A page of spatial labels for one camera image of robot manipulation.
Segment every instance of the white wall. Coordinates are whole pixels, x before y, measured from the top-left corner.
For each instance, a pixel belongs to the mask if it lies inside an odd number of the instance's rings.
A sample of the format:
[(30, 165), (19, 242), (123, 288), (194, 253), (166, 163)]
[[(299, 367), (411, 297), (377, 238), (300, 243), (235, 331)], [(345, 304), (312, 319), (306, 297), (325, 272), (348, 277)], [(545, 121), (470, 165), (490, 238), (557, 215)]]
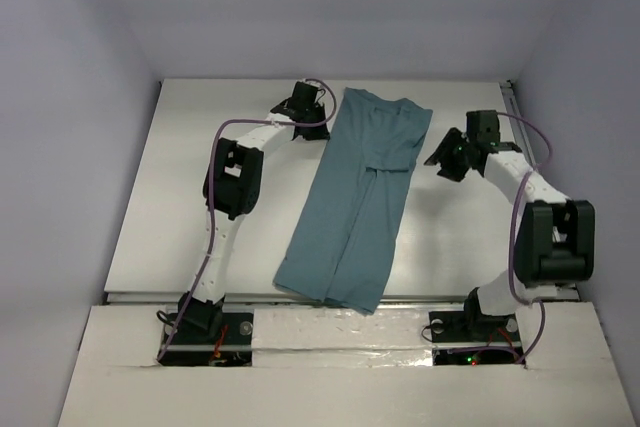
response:
[(114, 0), (0, 0), (2, 426), (57, 423), (156, 91)]
[(597, 264), (582, 290), (598, 308), (636, 419), (639, 80), (640, 0), (566, 0), (517, 83), (523, 113), (555, 144), (549, 177), (596, 207)]
[(175, 77), (515, 76), (559, 0), (120, 0)]

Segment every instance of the folded pants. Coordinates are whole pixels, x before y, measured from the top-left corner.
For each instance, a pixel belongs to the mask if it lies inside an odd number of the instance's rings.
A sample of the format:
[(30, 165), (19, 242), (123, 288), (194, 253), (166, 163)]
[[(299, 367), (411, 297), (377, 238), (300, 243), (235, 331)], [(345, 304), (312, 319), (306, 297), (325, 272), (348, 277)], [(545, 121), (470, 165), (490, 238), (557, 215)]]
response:
[(362, 312), (376, 309), (431, 114), (408, 99), (345, 89), (276, 286)]

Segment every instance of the garment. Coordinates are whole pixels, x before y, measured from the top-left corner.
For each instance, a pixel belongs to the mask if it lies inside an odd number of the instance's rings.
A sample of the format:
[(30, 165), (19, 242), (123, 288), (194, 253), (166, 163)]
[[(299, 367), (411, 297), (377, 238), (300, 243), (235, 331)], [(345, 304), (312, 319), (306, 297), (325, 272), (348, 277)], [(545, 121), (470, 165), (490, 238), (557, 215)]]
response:
[(408, 99), (345, 89), (277, 287), (361, 312), (376, 309), (431, 115)]

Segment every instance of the purple cable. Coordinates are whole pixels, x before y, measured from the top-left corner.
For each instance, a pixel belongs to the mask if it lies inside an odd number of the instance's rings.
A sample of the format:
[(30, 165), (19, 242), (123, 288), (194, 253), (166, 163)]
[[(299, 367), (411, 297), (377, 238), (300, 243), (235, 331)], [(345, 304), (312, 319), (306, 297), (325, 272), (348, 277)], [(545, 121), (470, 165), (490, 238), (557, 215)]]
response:
[(287, 125), (287, 126), (293, 126), (293, 127), (307, 127), (307, 128), (320, 127), (321, 125), (326, 124), (336, 115), (336, 112), (338, 110), (338, 101), (336, 99), (336, 95), (334, 94), (333, 90), (331, 90), (331, 88), (324, 81), (320, 79), (305, 79), (305, 80), (320, 84), (327, 92), (329, 92), (329, 95), (331, 95), (331, 99), (333, 100), (333, 110), (325, 120), (322, 120), (320, 122), (315, 122), (312, 124), (305, 124), (300, 122), (273, 122), (271, 120), (256, 120), (256, 119), (229, 119), (223, 122), (220, 128), (218, 129), (218, 131), (216, 132), (216, 135), (213, 138), (213, 145), (211, 146), (211, 156), (209, 157), (209, 191), (207, 192), (207, 198), (209, 200), (209, 213), (211, 216), (211, 235), (209, 236), (209, 245), (207, 246), (207, 253), (204, 256), (204, 260), (202, 261), (202, 265), (200, 266), (200, 269), (198, 269), (198, 272), (196, 273), (195, 279), (193, 280), (193, 284), (191, 285), (191, 289), (189, 289), (189, 292), (187, 292), (187, 296), (184, 299), (184, 303), (182, 304), (182, 307), (178, 311), (178, 315), (176, 316), (176, 320), (174, 320), (173, 322), (171, 331), (169, 332), (169, 336), (167, 337), (167, 340), (164, 343), (164, 346), (162, 347), (162, 349), (160, 350), (160, 353), (158, 354), (158, 357), (156, 359), (158, 362), (162, 360), (162, 358), (167, 353), (167, 350), (169, 350), (169, 346), (171, 345), (171, 342), (173, 342), (173, 338), (178, 332), (178, 326), (180, 325), (180, 322), (182, 322), (182, 318), (184, 317), (184, 314), (187, 311), (187, 306), (189, 305), (189, 302), (191, 302), (191, 299), (193, 298), (193, 293), (196, 290), (196, 287), (198, 286), (198, 282), (200, 282), (200, 279), (202, 278), (202, 275), (204, 274), (204, 271), (207, 268), (207, 264), (209, 263), (209, 258), (213, 253), (213, 244), (215, 240), (215, 231), (216, 231), (215, 209), (213, 205), (213, 200), (214, 200), (213, 162), (215, 159), (216, 147), (218, 145), (218, 141), (220, 140), (220, 136), (222, 135), (222, 131), (231, 124), (255, 124), (255, 125), (277, 124), (277, 125)]
[[(540, 338), (542, 337), (542, 332), (544, 331), (544, 327), (545, 327), (546, 320), (547, 320), (547, 312), (546, 312), (546, 310), (544, 308), (544, 303), (542, 302), (542, 299), (536, 298), (536, 299), (533, 299), (532, 301), (528, 301), (528, 300), (523, 299), (522, 297), (520, 297), (518, 295), (518, 292), (516, 292), (516, 285), (515, 285), (515, 246), (516, 246), (516, 225), (518, 223), (518, 211), (520, 210), (520, 203), (522, 202), (522, 198), (524, 197), (524, 191), (525, 191), (525, 188), (527, 186), (527, 182), (529, 181), (529, 178), (531, 177), (531, 174), (534, 171), (537, 171), (540, 167), (543, 167), (543, 166), (549, 164), (549, 162), (551, 162), (551, 159), (553, 158), (553, 146), (551, 145), (551, 141), (549, 140), (549, 138), (540, 129), (538, 129), (538, 127), (533, 125), (527, 119), (524, 119), (524, 118), (519, 117), (517, 115), (507, 114), (506, 112), (498, 112), (498, 115), (500, 115), (502, 117), (508, 117), (510, 119), (514, 119), (514, 120), (516, 120), (518, 122), (523, 123), (527, 127), (530, 127), (544, 141), (544, 143), (547, 145), (547, 149), (549, 151), (549, 154), (547, 155), (547, 158), (544, 161), (534, 165), (533, 166), (533, 170), (530, 170), (529, 172), (527, 172), (524, 175), (524, 177), (522, 178), (522, 182), (520, 182), (520, 186), (518, 187), (518, 191), (516, 193), (516, 197), (515, 197), (515, 199), (513, 201), (513, 210), (511, 211), (511, 225), (509, 227), (509, 268), (508, 268), (508, 273), (507, 273), (507, 277), (509, 279), (509, 291), (511, 292), (511, 295), (513, 296), (513, 298), (516, 299), (522, 305), (531, 305), (531, 304), (537, 303), (540, 306), (540, 327), (538, 328), (538, 333), (536, 334), (535, 338), (533, 339), (533, 342), (531, 342), (531, 345), (529, 346), (527, 351), (524, 352), (518, 358), (518, 360), (516, 360), (516, 364), (521, 364), (527, 358), (527, 355), (529, 355), (533, 351), (533, 349), (536, 347), (536, 345), (538, 345), (538, 342), (540, 342)], [(482, 348), (482, 349), (479, 349), (479, 350), (475, 349), (473, 347), (469, 347), (469, 348), (461, 348), (461, 349), (452, 349), (451, 351), (453, 351), (453, 352), (472, 352), (472, 351), (473, 352), (483, 352), (485, 350), (506, 350), (508, 352), (515, 353), (515, 351), (513, 349), (508, 348), (508, 347), (497, 347), (497, 346), (491, 347), (491, 346), (488, 346), (488, 345), (486, 347)]]

